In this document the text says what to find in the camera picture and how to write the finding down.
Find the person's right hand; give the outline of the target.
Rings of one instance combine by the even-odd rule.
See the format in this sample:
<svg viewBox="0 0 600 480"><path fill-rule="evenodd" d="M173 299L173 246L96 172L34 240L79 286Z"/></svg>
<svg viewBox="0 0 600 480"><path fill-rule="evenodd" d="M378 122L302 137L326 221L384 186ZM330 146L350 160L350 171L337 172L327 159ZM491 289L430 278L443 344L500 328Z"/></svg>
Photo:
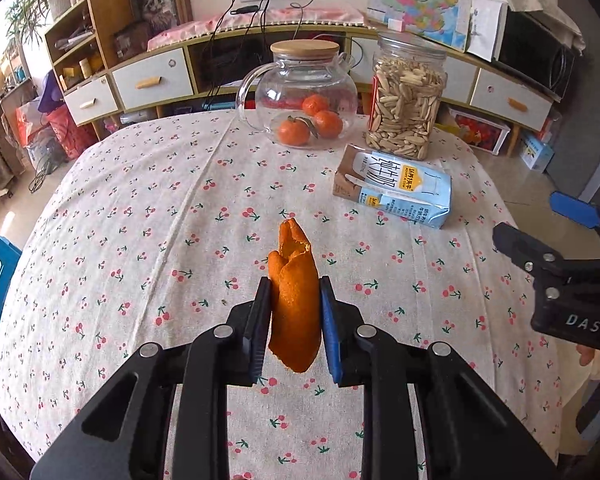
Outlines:
<svg viewBox="0 0 600 480"><path fill-rule="evenodd" d="M577 352L579 353L579 363L581 366L588 366L591 364L595 358L596 350L583 344L578 344L576 347Z"/></svg>

